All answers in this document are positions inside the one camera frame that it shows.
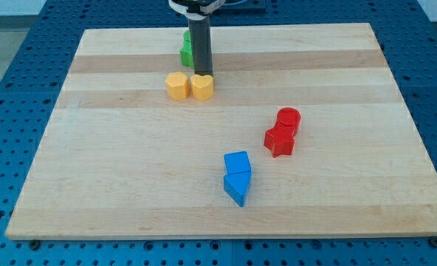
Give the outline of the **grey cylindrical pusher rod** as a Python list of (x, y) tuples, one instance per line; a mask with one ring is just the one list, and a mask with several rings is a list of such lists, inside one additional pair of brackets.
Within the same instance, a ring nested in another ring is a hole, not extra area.
[(188, 22), (193, 68), (196, 75), (213, 76), (213, 57), (210, 35), (210, 18)]

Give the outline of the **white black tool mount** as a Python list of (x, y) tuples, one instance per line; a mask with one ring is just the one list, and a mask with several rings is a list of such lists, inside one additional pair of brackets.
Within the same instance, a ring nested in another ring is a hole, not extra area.
[(203, 20), (218, 10), (225, 0), (168, 0), (169, 6), (189, 20)]

